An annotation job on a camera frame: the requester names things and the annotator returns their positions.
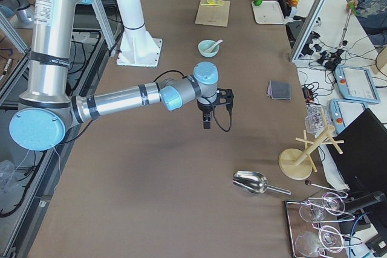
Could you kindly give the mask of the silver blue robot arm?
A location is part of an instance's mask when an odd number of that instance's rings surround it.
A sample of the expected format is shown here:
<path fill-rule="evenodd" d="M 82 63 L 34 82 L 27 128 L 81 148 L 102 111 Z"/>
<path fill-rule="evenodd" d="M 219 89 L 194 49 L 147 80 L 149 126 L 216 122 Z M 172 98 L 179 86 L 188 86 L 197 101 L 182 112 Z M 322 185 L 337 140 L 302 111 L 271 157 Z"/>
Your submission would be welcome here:
<path fill-rule="evenodd" d="M 12 117 L 12 139 L 28 150 L 58 145 L 67 130 L 88 120 L 124 110 L 163 103 L 172 111 L 196 100 L 205 111 L 217 104 L 218 70 L 210 62 L 197 64 L 180 80 L 140 84 L 128 89 L 86 97 L 65 92 L 76 5 L 97 0 L 36 0 L 29 56 L 28 87 Z"/>

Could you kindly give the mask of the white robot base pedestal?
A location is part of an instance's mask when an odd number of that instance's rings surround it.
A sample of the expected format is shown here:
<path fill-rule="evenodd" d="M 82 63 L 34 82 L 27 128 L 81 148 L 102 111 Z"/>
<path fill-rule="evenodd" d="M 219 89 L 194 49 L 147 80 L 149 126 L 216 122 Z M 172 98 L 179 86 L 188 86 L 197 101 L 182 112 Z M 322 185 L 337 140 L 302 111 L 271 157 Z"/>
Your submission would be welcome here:
<path fill-rule="evenodd" d="M 117 64 L 154 68 L 158 65 L 163 41 L 147 31 L 141 0 L 116 0 L 124 33 Z"/>

